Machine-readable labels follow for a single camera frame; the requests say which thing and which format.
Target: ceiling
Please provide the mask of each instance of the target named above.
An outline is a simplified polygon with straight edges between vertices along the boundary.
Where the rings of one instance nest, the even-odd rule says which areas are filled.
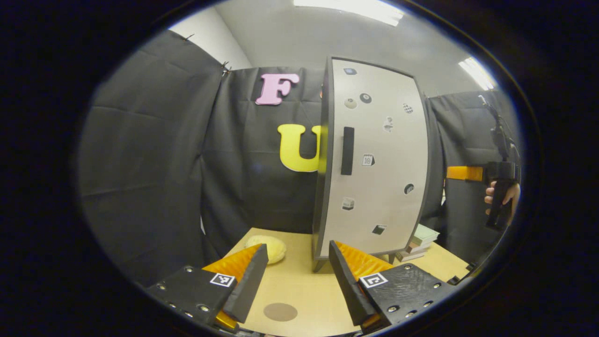
[[[410,13],[393,27],[293,0],[229,0],[216,11],[254,67],[324,69],[326,57],[338,55],[410,73],[429,97],[480,90],[458,65],[468,53]]]

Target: human hand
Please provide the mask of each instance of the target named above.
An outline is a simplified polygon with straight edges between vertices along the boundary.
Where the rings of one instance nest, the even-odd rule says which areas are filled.
[[[485,203],[487,203],[487,204],[493,203],[493,193],[495,192],[495,183],[497,183],[497,182],[496,181],[491,182],[491,187],[486,189],[487,196],[485,197]],[[509,222],[512,221],[512,218],[514,217],[514,213],[516,213],[516,207],[518,205],[518,200],[520,199],[520,184],[519,183],[515,183],[514,185],[512,185],[510,188],[507,189],[506,197],[503,198],[503,201],[501,202],[501,204],[507,204],[511,199],[513,199],[512,214],[510,215]],[[487,213],[487,215],[488,215],[491,213],[491,210],[487,209],[485,211],[485,213]]]

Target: wooden table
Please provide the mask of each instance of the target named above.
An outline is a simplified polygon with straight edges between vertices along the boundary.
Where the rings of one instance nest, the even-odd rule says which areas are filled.
[[[242,328],[281,337],[324,337],[360,330],[352,324],[331,265],[327,263],[318,273],[312,272],[310,234],[252,228],[227,255],[242,250],[253,235],[281,239],[287,245],[287,253],[282,261],[267,266],[247,320],[240,324]],[[409,263],[441,280],[461,278],[468,273],[466,262],[436,243],[423,257]],[[284,322],[268,318],[264,308],[272,303],[293,306],[298,311],[297,317]]]

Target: stack of books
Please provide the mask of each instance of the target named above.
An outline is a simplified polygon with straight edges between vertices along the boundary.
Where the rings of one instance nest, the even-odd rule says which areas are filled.
[[[406,251],[399,252],[397,258],[401,262],[405,262],[424,256],[432,242],[437,240],[437,236],[439,236],[439,232],[418,224],[410,245]]]

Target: black door handle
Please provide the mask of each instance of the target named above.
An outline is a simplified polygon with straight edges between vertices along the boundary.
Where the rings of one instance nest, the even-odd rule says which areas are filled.
[[[341,174],[351,176],[353,169],[353,136],[354,129],[343,128],[343,154],[341,156]]]

